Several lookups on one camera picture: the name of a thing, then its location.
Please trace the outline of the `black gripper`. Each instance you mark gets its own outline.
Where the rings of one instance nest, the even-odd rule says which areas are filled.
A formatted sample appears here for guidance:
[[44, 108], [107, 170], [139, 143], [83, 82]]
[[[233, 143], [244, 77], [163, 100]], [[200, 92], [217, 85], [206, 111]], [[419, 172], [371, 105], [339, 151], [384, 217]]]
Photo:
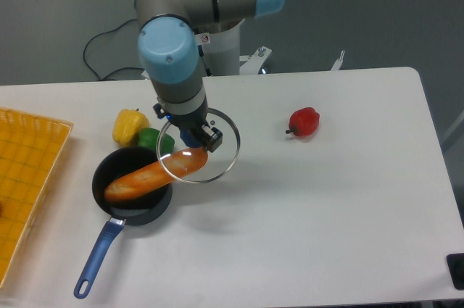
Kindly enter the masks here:
[[189, 134], [202, 144], [209, 152], [214, 152], [223, 142], [223, 133], [216, 127], [206, 124], [208, 113], [207, 103], [202, 103], [193, 112], [184, 115], [176, 115], [163, 109], [161, 104], [153, 106], [154, 112], [159, 119], [166, 118], [167, 121], [176, 126], [182, 134]]

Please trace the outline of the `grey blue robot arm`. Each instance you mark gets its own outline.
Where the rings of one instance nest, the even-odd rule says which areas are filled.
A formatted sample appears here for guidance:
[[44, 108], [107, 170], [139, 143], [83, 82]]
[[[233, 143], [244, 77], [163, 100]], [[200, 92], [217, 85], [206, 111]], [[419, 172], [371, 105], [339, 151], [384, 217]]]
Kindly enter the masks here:
[[213, 152], [222, 133], [206, 121], [197, 28], [280, 11], [285, 0], [133, 0], [140, 26], [138, 55], [157, 94], [155, 112], [179, 128], [188, 147]]

